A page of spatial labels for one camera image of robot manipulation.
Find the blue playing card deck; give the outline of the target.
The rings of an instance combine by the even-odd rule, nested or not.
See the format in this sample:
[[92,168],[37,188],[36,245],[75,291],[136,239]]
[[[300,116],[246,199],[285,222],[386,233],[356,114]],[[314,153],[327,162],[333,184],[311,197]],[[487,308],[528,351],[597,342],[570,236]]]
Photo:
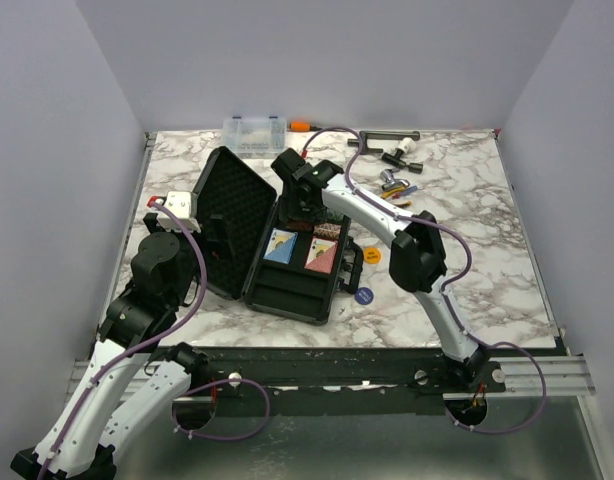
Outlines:
[[263,259],[288,264],[291,260],[297,238],[297,232],[273,228]]

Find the peach blue poker chip stack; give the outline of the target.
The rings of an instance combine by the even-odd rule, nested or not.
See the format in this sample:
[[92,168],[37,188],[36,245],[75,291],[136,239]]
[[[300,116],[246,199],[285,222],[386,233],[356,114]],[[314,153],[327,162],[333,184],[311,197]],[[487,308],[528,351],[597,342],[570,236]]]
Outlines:
[[336,223],[322,223],[315,225],[313,233],[315,236],[328,239],[337,239],[342,231],[342,226]]

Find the black foam-lined poker case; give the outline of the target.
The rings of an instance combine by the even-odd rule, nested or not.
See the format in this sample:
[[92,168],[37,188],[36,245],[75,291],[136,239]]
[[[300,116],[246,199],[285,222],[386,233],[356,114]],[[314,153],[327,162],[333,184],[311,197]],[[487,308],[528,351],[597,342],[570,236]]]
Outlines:
[[[247,307],[313,325],[327,323],[337,291],[353,293],[362,272],[362,252],[349,235],[350,220],[308,223],[281,222],[276,190],[245,161],[225,146],[214,149],[194,186],[199,244],[205,257],[210,290],[222,297],[242,300]],[[207,220],[212,214],[229,215],[241,230],[240,256],[232,258],[229,247],[215,258],[207,245]],[[330,274],[305,268],[313,228],[322,223],[342,226]],[[288,264],[264,260],[273,228],[298,233]]]

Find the red playing card deck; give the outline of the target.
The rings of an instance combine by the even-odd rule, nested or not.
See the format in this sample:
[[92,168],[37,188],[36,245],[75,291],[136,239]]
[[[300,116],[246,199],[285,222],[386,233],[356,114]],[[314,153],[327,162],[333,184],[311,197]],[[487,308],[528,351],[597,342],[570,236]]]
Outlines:
[[318,237],[313,237],[305,262],[307,270],[330,274],[337,252],[338,242]]

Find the orange big blind button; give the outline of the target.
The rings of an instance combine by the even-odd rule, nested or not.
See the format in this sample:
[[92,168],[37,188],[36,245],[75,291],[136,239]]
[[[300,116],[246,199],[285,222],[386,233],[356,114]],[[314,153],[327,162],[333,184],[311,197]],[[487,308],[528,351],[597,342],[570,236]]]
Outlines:
[[382,258],[381,251],[376,247],[367,247],[363,250],[364,261],[368,264],[378,264]]

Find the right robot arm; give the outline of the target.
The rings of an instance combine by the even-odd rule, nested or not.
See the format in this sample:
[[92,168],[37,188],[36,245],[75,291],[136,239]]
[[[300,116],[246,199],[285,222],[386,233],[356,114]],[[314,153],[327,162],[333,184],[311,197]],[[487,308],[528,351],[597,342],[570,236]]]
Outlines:
[[447,379],[467,392],[483,380],[489,359],[469,332],[458,302],[449,289],[446,251],[435,217],[424,211],[413,215],[355,183],[350,174],[331,161],[313,166],[293,149],[271,164],[281,179],[281,218],[316,223],[335,211],[359,223],[390,249],[389,275],[402,290],[422,305],[439,340]]

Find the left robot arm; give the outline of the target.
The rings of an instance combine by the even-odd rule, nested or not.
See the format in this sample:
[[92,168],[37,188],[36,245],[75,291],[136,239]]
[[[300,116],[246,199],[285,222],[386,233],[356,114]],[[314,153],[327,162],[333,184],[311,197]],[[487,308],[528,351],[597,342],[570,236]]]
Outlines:
[[[127,448],[173,400],[214,379],[209,358],[189,344],[168,350],[153,379],[122,398],[160,341],[195,314],[207,289],[200,227],[188,208],[158,206],[157,227],[139,245],[132,277],[108,307],[88,367],[48,434],[19,451],[11,468],[24,479],[112,479]],[[191,283],[188,314],[177,313]]]

